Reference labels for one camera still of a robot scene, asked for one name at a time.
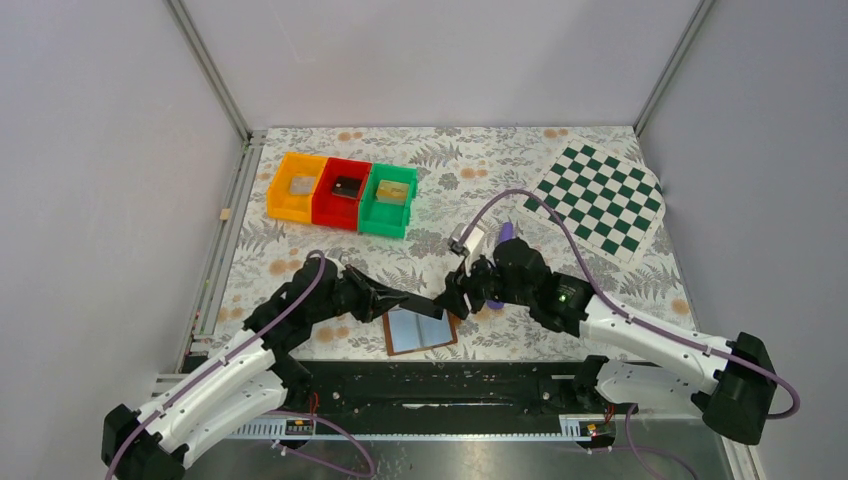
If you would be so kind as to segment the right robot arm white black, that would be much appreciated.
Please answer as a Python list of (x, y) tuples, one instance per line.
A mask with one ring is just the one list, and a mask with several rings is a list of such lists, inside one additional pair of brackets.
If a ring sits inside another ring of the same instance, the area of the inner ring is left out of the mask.
[(587, 357), (573, 386), (583, 410), (597, 412), (609, 402), (664, 407), (698, 415), (732, 441), (760, 443), (777, 390), (760, 338), (742, 332), (727, 339), (640, 316), (589, 282), (552, 271), (520, 238), (499, 244), (492, 258), (472, 254), (456, 239), (448, 245), (462, 259), (446, 275), (435, 302), (450, 313), (466, 319), (489, 301), (522, 306), (547, 330), (643, 359), (627, 367), (603, 356)]

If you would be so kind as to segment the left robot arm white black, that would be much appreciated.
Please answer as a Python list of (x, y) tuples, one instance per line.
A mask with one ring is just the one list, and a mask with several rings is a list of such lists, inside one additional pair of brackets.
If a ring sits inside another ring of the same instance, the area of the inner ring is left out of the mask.
[(217, 355), (144, 406), (120, 404), (107, 414), (101, 447), (107, 478), (182, 478), (191, 429), (229, 397), (241, 394), (240, 406), (254, 399), (247, 388), (251, 380), (261, 381), (271, 409), (301, 409), (313, 392), (313, 376), (291, 352), (310, 338), (313, 326), (344, 314), (370, 323), (396, 308), (446, 317), (445, 309), (426, 297), (383, 285), (351, 265), (338, 268), (322, 252), (310, 252)]

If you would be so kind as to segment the brown leather card holder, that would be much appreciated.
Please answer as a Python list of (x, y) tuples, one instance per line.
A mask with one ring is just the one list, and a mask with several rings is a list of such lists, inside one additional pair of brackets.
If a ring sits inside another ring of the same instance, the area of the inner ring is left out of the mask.
[(458, 343), (454, 317), (442, 311), (431, 316), (411, 310), (391, 310), (382, 316), (386, 351), (398, 356)]

